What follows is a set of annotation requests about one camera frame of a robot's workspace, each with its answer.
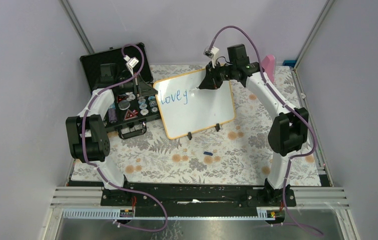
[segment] white wall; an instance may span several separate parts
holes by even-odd
[[[203,50],[222,27],[236,25],[261,55],[278,62],[297,57],[326,0],[70,0],[96,52],[144,42],[151,64],[207,63]],[[216,46],[244,43],[237,30],[223,32]]]
[[[0,239],[34,240],[71,162],[87,54],[59,1],[0,1]]]
[[[298,72],[361,239],[378,239],[378,1],[336,1]]]

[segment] whiteboard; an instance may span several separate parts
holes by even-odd
[[[153,84],[169,139],[228,123],[236,117],[230,82],[224,82],[217,90],[196,89],[204,77],[205,69],[201,69]]]

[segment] blue handwriting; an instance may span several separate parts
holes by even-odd
[[[162,105],[164,104],[169,104],[172,102],[175,102],[175,101],[180,101],[182,98],[180,96],[180,90],[177,90],[177,92],[175,92],[174,94],[170,94],[169,96],[165,97],[165,101],[162,100],[162,94],[161,94],[161,91],[159,91],[159,98],[161,99],[161,103]],[[188,102],[188,98],[187,98],[187,89],[183,92],[183,97],[185,98],[185,103],[184,105],[187,104]]]

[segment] black case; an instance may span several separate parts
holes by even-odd
[[[148,83],[151,84],[153,82],[153,77],[152,73],[150,71],[149,67],[149,62],[146,57],[146,50],[145,50],[145,45],[143,43],[138,43],[136,44],[143,52],[143,55],[145,56],[145,63],[142,71],[140,72],[140,76],[142,79]],[[140,60],[141,62],[141,55],[139,51],[132,46],[128,46],[124,49],[124,53],[128,55],[129,57],[136,57],[137,59]],[[96,80],[100,76],[100,65],[101,64],[112,64],[115,63],[118,66],[118,72],[121,72],[122,70],[127,69],[125,66],[125,60],[122,57],[121,54],[121,48],[115,48],[112,49],[110,48],[107,51],[102,51],[102,52],[97,52],[94,54],[90,55],[84,55],[80,57],[80,61],[83,65],[84,72],[86,74],[87,82],[89,83],[90,87],[90,92],[92,92],[96,83]],[[138,71],[140,68],[141,64],[137,64],[137,66],[134,68],[134,71]],[[146,103],[148,105],[147,110],[149,110],[149,113],[145,116],[140,114],[140,108],[139,108],[139,103],[138,103],[138,98],[135,100],[130,101],[130,110],[137,110],[137,118],[129,119],[129,120],[124,120],[125,114],[127,110],[120,110],[118,108],[118,103],[117,103],[117,93],[112,89],[114,92],[114,103],[116,105],[116,115],[118,121],[116,123],[110,123],[109,122],[109,117],[108,114],[105,116],[105,128],[108,133],[113,132],[113,131],[118,131],[120,138],[122,139],[128,139],[134,136],[138,136],[141,134],[144,134],[146,132],[146,125],[144,123],[161,119],[161,115],[159,114],[159,111],[157,112],[152,112],[151,107],[149,105],[149,102],[147,100],[148,97],[146,97]],[[140,130],[135,130],[131,131],[129,133],[122,133],[121,130],[125,128],[133,128],[135,125],[142,124],[142,129]]]

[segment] floral tablecloth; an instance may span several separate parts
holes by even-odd
[[[152,65],[155,81],[203,68],[202,65]],[[279,91],[299,106],[290,68],[278,66],[275,83]],[[236,118],[216,132],[210,128],[169,140],[161,120],[147,123],[148,131],[122,140],[116,132],[108,134],[114,164],[131,182],[262,185],[270,173],[273,152],[267,135],[272,120],[261,102],[240,83],[231,81]],[[309,150],[305,144],[302,152]],[[203,153],[212,152],[213,156]],[[71,180],[100,181],[87,164],[75,161]],[[292,164],[290,184],[320,186],[313,156]]]

